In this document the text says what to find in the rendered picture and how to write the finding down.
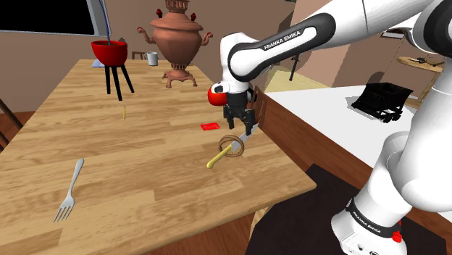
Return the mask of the round wooden side table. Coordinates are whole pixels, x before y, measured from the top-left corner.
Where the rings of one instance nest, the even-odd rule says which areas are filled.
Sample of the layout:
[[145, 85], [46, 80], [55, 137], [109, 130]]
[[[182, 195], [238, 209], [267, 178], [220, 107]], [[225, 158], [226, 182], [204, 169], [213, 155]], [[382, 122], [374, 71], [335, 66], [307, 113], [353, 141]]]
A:
[[419, 95], [418, 99], [408, 98], [405, 102], [405, 105], [418, 109], [419, 106], [422, 104], [425, 96], [430, 92], [430, 89], [434, 86], [436, 80], [443, 71], [443, 68], [440, 66], [441, 64], [443, 64], [443, 62], [433, 65], [427, 62], [421, 63], [418, 60], [412, 59], [410, 57], [398, 57], [397, 61], [401, 64], [408, 65], [410, 67], [415, 67], [421, 70], [427, 70], [435, 73], [431, 81], [426, 86], [426, 88]]

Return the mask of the light wooden table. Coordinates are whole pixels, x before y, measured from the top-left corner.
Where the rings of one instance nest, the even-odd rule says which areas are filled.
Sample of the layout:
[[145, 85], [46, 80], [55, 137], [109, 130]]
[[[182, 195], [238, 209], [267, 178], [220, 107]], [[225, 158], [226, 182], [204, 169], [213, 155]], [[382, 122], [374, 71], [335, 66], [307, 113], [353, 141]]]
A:
[[[0, 255], [141, 255], [315, 188], [262, 130], [207, 168], [230, 132], [210, 79], [190, 66], [196, 87], [167, 88], [166, 61], [126, 68], [135, 92], [123, 80], [119, 101], [78, 61], [0, 153]], [[53, 223], [79, 159], [73, 210]]]

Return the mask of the white mug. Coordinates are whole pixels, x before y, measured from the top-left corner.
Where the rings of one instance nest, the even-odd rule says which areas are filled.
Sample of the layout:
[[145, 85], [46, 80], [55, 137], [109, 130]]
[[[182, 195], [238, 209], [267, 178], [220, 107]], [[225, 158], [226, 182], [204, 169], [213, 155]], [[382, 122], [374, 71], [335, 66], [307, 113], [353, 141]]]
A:
[[159, 57], [157, 52], [146, 52], [143, 57], [147, 60], [149, 66], [157, 66], [159, 64]]

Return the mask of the dark window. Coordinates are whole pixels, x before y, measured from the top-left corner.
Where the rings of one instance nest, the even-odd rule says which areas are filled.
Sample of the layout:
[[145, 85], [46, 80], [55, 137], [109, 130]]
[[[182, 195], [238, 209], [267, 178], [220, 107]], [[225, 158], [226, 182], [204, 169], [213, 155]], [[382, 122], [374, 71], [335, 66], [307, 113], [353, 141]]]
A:
[[0, 32], [107, 37], [105, 0], [0, 0]]

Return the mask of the yellow handled knife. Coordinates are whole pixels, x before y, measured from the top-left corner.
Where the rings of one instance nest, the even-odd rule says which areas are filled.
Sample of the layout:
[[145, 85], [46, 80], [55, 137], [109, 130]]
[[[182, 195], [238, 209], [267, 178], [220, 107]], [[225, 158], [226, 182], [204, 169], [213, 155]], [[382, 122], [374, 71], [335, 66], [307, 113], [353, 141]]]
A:
[[245, 142], [249, 137], [250, 136], [246, 135], [246, 133], [243, 133], [240, 136], [223, 136], [218, 143], [219, 153], [206, 164], [206, 167], [211, 169], [223, 157], [233, 158], [241, 156], [245, 151]]

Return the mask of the silver fork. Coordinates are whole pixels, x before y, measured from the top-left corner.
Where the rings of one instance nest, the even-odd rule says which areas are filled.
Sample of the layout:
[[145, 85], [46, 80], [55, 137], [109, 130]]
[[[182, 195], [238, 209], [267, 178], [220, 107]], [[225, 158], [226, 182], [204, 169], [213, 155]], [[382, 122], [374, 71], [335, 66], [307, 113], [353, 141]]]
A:
[[53, 220], [53, 223], [59, 222], [62, 220], [66, 220], [69, 217], [71, 211], [73, 210], [73, 207], [75, 205], [75, 199], [72, 195], [72, 189], [80, 174], [83, 164], [84, 164], [84, 159], [79, 159], [77, 161], [73, 175], [72, 175], [72, 180], [71, 180], [70, 186], [67, 191], [67, 195], [66, 195], [64, 201], [60, 204], [58, 212], [56, 213], [56, 216]]

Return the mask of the black toy cart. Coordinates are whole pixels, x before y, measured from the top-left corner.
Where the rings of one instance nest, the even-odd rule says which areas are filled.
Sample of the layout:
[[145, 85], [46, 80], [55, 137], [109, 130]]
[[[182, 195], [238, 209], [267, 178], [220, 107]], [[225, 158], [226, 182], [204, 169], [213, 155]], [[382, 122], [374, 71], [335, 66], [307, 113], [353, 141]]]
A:
[[384, 123], [397, 121], [403, 113], [403, 105], [413, 91], [392, 83], [367, 83], [363, 93], [352, 103]]

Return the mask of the red plant pot black legs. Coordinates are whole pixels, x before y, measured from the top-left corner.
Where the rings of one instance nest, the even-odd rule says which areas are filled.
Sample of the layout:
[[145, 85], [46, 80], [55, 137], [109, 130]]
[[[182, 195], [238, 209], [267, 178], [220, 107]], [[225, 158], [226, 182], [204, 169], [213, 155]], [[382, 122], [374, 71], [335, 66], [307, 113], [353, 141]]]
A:
[[101, 7], [101, 11], [104, 17], [104, 24], [106, 26], [106, 41], [93, 41], [91, 47], [97, 58], [104, 65], [105, 79], [106, 79], [106, 92], [111, 93], [110, 73], [112, 73], [115, 89], [117, 92], [117, 98], [122, 101], [122, 92], [120, 88], [119, 75], [117, 69], [122, 70], [122, 74], [128, 84], [131, 93], [134, 93], [134, 88], [131, 83], [130, 77], [127, 73], [125, 62], [127, 60], [127, 44], [122, 41], [112, 41], [110, 39], [109, 22], [107, 20], [107, 13], [104, 7], [104, 1], [98, 0]]

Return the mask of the black floor stand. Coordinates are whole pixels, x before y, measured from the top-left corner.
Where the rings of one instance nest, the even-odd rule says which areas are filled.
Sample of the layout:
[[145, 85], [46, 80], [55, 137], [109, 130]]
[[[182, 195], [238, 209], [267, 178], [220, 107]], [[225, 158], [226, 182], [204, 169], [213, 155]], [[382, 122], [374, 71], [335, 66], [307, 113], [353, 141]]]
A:
[[290, 72], [289, 81], [292, 81], [292, 80], [293, 80], [293, 76], [294, 76], [294, 74], [295, 74], [296, 67], [297, 67], [297, 64], [298, 64], [298, 62], [299, 62], [299, 56], [300, 56], [300, 54], [297, 54], [297, 55], [294, 55], [294, 56], [292, 57], [292, 60], [293, 60], [293, 66], [292, 66], [292, 69], [291, 69], [291, 72]]

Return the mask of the white topped brown counter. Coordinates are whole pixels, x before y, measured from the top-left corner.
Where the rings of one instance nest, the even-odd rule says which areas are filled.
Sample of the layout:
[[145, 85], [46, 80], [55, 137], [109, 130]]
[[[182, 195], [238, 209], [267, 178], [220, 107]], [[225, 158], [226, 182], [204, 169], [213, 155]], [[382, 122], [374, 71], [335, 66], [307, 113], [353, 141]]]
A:
[[370, 167], [360, 198], [387, 219], [417, 209], [452, 213], [452, 98], [434, 92], [414, 114], [384, 123], [350, 106], [363, 86], [268, 93], [265, 127], [297, 159]]

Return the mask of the dark robot stand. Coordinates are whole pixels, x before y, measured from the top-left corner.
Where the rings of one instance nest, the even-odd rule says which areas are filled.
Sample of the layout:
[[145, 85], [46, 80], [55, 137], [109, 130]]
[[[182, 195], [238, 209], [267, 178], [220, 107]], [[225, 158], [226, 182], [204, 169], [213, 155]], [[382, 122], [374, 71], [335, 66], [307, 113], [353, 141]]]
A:
[[371, 168], [350, 174], [312, 164], [306, 174], [317, 184], [309, 192], [275, 204], [259, 220], [245, 255], [345, 255], [330, 226], [370, 176]]

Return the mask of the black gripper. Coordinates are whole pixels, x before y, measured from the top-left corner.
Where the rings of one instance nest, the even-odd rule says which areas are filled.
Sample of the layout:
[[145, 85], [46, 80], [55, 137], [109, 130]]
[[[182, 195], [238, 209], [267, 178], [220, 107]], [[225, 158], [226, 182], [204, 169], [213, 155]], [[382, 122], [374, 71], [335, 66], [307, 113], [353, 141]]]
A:
[[234, 117], [243, 120], [246, 126], [246, 135], [252, 133], [255, 125], [255, 116], [253, 109], [247, 109], [246, 105], [252, 100], [253, 90], [247, 90], [241, 93], [226, 93], [227, 103], [223, 106], [223, 117], [226, 118], [229, 128], [235, 127]]

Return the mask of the copper samovar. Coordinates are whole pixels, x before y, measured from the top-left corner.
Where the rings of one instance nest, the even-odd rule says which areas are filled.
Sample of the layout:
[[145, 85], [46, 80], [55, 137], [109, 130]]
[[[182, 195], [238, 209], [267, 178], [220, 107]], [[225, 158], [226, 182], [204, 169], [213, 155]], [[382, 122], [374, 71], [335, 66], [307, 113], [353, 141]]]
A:
[[158, 14], [155, 20], [150, 22], [154, 27], [152, 36], [139, 27], [137, 31], [143, 34], [145, 41], [158, 46], [164, 58], [171, 64], [171, 70], [163, 75], [167, 79], [167, 88], [172, 87], [172, 81], [191, 80], [193, 86], [197, 83], [192, 74], [186, 68], [197, 55], [201, 46], [209, 43], [213, 34], [208, 32], [200, 35], [203, 27], [195, 22], [195, 16], [185, 14], [190, 0], [165, 0], [168, 13]]

